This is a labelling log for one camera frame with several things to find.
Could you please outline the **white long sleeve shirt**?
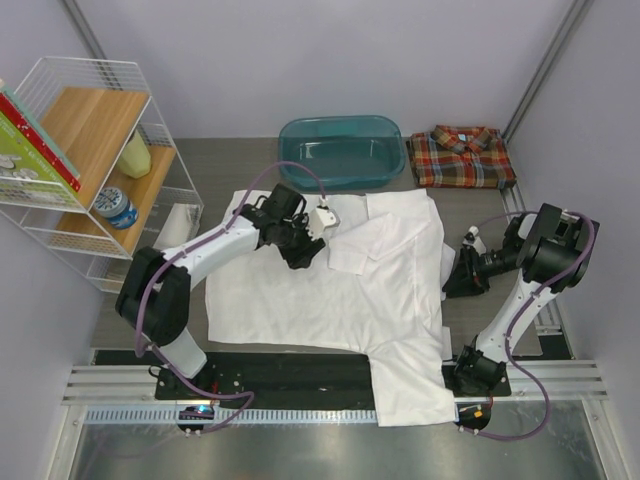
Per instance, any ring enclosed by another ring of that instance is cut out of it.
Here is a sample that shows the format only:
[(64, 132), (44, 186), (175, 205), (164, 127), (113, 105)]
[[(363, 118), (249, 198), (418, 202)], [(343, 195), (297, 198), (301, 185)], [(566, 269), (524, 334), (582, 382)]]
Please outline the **white long sleeve shirt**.
[(380, 426), (454, 421), (441, 371), (441, 275), (453, 253), (434, 200), (409, 190), (328, 203), (340, 223), (310, 267), (293, 270), (265, 246), (207, 277), (209, 339), (363, 354)]

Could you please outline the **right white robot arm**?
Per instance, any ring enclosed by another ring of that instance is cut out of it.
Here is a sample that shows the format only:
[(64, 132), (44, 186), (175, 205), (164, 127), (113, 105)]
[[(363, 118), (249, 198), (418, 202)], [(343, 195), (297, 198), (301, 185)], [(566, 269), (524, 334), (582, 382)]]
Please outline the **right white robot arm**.
[(489, 250), (480, 227), (469, 227), (443, 287), (448, 299), (479, 296), (490, 279), (512, 271), (516, 283), (494, 319), (464, 346), (445, 371), (447, 387), (460, 396), (489, 396), (506, 380), (506, 367), (528, 326), (561, 292), (584, 277), (600, 223), (544, 203), (538, 211), (512, 214), (502, 246)]

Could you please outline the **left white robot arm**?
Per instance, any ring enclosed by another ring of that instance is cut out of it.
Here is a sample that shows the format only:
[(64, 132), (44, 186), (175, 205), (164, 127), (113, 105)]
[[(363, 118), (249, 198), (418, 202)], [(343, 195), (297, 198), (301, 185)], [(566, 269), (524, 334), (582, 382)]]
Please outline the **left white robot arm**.
[(144, 247), (131, 262), (115, 302), (116, 313), (178, 373), (190, 398), (205, 397), (213, 385), (207, 357), (188, 331), (192, 290), (232, 260), (274, 246), (292, 270), (308, 268), (325, 247), (324, 233), (339, 224), (322, 196), (315, 207), (297, 191), (278, 184), (253, 203), (244, 193), (219, 226), (177, 247)]

